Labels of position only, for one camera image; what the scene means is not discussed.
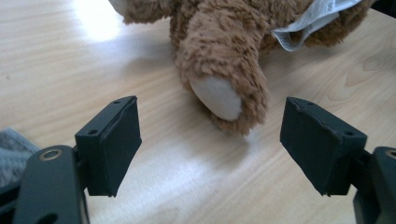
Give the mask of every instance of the fur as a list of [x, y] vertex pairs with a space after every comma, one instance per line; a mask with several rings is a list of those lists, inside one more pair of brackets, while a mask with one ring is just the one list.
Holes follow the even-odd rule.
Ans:
[[[270, 31], [297, 21], [314, 0], [126, 0], [125, 23], [171, 17], [170, 36], [184, 87], [208, 76], [230, 80], [242, 99], [242, 113], [228, 121], [212, 115], [222, 129], [248, 134], [264, 123], [268, 110], [266, 78], [259, 52], [278, 47]], [[305, 40], [308, 47], [333, 46], [363, 21], [375, 0], [362, 0]], [[301, 33], [292, 34], [299, 38]]]

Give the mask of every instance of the light wood surface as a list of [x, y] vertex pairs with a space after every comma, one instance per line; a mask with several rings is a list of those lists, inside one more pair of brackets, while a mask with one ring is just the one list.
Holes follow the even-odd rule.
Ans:
[[125, 26], [106, 0], [0, 2], [0, 129], [40, 147], [109, 102], [138, 97], [143, 145], [117, 198], [89, 197], [95, 223], [354, 223], [352, 199], [321, 197], [279, 143], [287, 96], [304, 98], [396, 147], [396, 22], [375, 11], [331, 49], [276, 50], [260, 63], [265, 125], [218, 130], [173, 64], [168, 21]]

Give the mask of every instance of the teddy bear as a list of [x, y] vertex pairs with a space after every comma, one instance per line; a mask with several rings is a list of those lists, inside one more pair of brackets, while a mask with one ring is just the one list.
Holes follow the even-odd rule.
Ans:
[[268, 110], [259, 53], [339, 44], [375, 0], [109, 1], [126, 24], [169, 17], [181, 83], [222, 130], [246, 135]]

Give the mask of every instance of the black plastic part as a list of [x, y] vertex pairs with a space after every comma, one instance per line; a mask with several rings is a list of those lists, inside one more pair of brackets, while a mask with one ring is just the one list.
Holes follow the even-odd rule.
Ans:
[[347, 194], [348, 167], [366, 140], [366, 134], [320, 106], [288, 97], [280, 142], [320, 194]]
[[377, 147], [369, 169], [380, 204], [377, 224], [396, 223], [396, 149]]
[[142, 143], [136, 97], [110, 103], [76, 134], [76, 142], [78, 155], [88, 163], [89, 194], [116, 196]]
[[0, 223], [10, 224], [17, 206], [21, 181], [0, 188]]
[[380, 212], [379, 204], [367, 199], [359, 191], [353, 198], [353, 209], [357, 224], [375, 224]]
[[71, 147], [48, 147], [28, 160], [13, 223], [89, 223]]

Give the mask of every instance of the teddy bear paw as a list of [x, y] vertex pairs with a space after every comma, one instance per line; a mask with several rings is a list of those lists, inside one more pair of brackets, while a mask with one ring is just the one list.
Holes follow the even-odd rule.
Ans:
[[201, 102], [218, 118], [228, 121], [239, 118], [242, 100], [229, 80], [210, 76], [191, 81], [190, 84]]

